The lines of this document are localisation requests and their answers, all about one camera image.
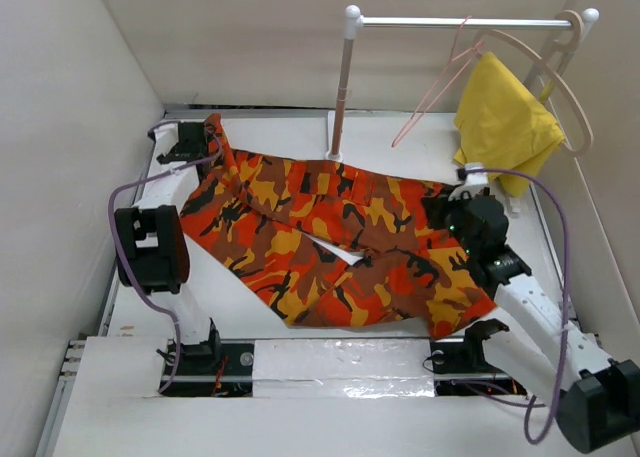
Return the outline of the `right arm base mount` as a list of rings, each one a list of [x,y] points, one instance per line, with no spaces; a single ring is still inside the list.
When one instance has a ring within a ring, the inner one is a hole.
[[[525,388],[482,358],[472,356],[461,338],[430,342],[423,367],[433,375],[437,396],[526,396]]]

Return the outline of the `orange camouflage trousers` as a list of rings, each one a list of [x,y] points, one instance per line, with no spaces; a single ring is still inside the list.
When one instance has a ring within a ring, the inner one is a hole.
[[[419,318],[439,339],[494,309],[467,252],[433,225],[429,205],[445,184],[235,149],[216,114],[204,136],[214,161],[182,229],[285,323]]]

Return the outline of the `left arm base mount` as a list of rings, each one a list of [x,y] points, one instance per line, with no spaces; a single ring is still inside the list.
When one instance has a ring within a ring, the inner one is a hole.
[[[222,341],[218,361],[182,357],[177,374],[170,380],[165,364],[160,380],[166,397],[241,398],[253,394],[254,341]]]

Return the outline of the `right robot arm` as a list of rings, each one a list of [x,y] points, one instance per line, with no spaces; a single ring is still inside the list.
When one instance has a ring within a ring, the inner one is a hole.
[[[639,429],[639,368],[590,340],[543,291],[531,268],[507,244],[508,219],[487,190],[462,186],[425,200],[435,226],[448,230],[469,257],[473,280],[527,334],[523,342],[496,319],[477,320],[462,338],[441,341],[430,361],[438,374],[497,370],[549,410],[568,443],[588,454]]]

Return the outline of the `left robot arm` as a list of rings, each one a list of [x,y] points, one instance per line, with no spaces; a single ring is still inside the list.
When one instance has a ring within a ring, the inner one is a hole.
[[[155,147],[147,174],[109,197],[118,276],[173,327],[173,340],[158,351],[167,376],[212,375],[223,349],[212,318],[187,285],[191,266],[180,212],[214,156],[201,122],[161,122],[148,136]]]

